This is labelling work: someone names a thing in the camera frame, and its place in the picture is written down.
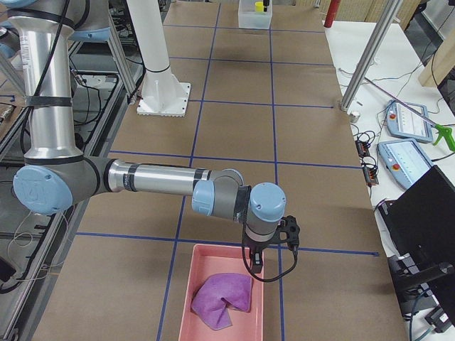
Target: pink bin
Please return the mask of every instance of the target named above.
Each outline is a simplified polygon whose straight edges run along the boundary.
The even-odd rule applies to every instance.
[[[248,249],[245,250],[245,253],[248,257]],[[225,272],[248,275],[243,264],[240,247],[203,244],[194,246],[179,341],[262,341],[264,304],[264,284],[262,282],[253,280],[251,309],[248,313],[229,309],[231,327],[218,331],[211,330],[191,311],[193,296],[205,280],[213,274]]]

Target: white table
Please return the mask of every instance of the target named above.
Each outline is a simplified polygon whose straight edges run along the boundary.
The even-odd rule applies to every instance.
[[[328,44],[331,49],[333,64],[337,68],[337,76],[342,93],[346,90],[346,87],[342,85],[349,84],[350,76],[341,72],[339,68],[348,72],[354,72],[355,66],[360,60],[374,27],[374,23],[336,21],[333,23],[332,28],[326,29]],[[367,77],[371,80],[385,77],[399,77],[407,72],[413,71],[413,69],[418,66],[419,62],[419,57],[400,26],[398,24],[392,24],[375,57],[375,63],[370,67],[367,73]],[[428,107],[429,111],[436,112],[437,102],[441,98],[441,94],[437,88],[422,87],[420,85],[417,78],[423,69],[424,67],[421,65],[420,68],[412,74],[409,84],[401,91],[399,98],[405,102],[424,104]],[[408,78],[409,75],[398,80],[382,80],[376,83],[388,92],[397,95]],[[348,112],[360,112],[360,119],[355,124],[360,131],[373,130],[379,132],[380,127],[376,121],[376,114],[385,109],[390,100],[389,97],[375,89],[372,85],[362,85]],[[444,100],[439,101],[439,108],[440,112],[438,114],[430,114],[430,119],[439,124],[455,124],[455,117]],[[383,112],[379,117],[382,120],[384,116],[385,113]],[[387,127],[384,126],[380,141],[395,139],[395,137],[389,135]],[[378,161],[378,180],[380,183],[373,187],[371,196],[373,207],[385,198],[391,200],[398,199],[404,192],[385,168],[383,162],[378,160],[378,155],[376,153],[377,143],[378,139],[376,139],[370,147],[370,154]],[[439,142],[437,146],[431,144],[421,144],[421,146],[431,159],[441,158],[442,156],[451,153],[444,140]],[[443,170],[449,180],[455,183],[455,156],[439,161],[437,162],[437,165]],[[387,227],[378,213],[376,213],[376,220],[387,256],[397,254],[387,231]],[[414,317],[412,326],[414,338],[420,336],[429,327],[423,318],[429,311],[430,310],[423,310]],[[425,340],[455,340],[455,328],[450,327],[443,334],[432,332]]]

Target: green handle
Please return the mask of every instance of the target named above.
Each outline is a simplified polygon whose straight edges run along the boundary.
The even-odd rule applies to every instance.
[[[442,126],[441,124],[435,125],[434,128],[439,132],[439,136],[436,142],[434,142],[434,145],[436,146],[444,137],[449,149],[451,151],[455,151],[455,140],[454,137],[452,136],[452,128],[448,126]]]

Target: blue and white device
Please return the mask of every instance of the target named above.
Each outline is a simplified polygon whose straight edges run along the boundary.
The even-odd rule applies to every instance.
[[[427,107],[420,104],[406,103],[416,109],[423,116],[428,117]],[[390,135],[395,137],[412,138],[418,142],[433,142],[432,127],[414,112],[402,106],[400,103],[391,101],[387,111],[387,128]]]
[[[393,178],[405,190],[433,166],[415,139],[380,142],[378,152]]]

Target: white stand base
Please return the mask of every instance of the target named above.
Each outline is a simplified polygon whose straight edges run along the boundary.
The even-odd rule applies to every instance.
[[[152,72],[147,73],[137,113],[140,115],[184,117],[190,97],[191,84],[180,83],[172,74],[163,76],[165,77],[157,77]]]

